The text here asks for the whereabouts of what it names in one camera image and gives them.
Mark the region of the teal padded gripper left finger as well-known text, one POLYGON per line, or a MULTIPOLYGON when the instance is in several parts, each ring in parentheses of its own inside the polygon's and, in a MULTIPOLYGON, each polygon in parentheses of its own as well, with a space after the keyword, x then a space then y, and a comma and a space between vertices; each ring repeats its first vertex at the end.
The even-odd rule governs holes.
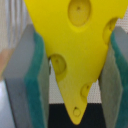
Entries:
POLYGON ((16 128, 48 128, 49 63, 42 37, 28 25, 3 73, 16 128))

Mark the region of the teal padded gripper right finger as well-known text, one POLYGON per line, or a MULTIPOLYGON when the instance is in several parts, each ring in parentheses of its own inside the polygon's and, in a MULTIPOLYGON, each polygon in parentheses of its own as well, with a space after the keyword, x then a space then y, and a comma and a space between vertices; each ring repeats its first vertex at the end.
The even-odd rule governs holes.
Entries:
POLYGON ((106 128, 128 128, 128 34, 116 27, 99 78, 106 128))

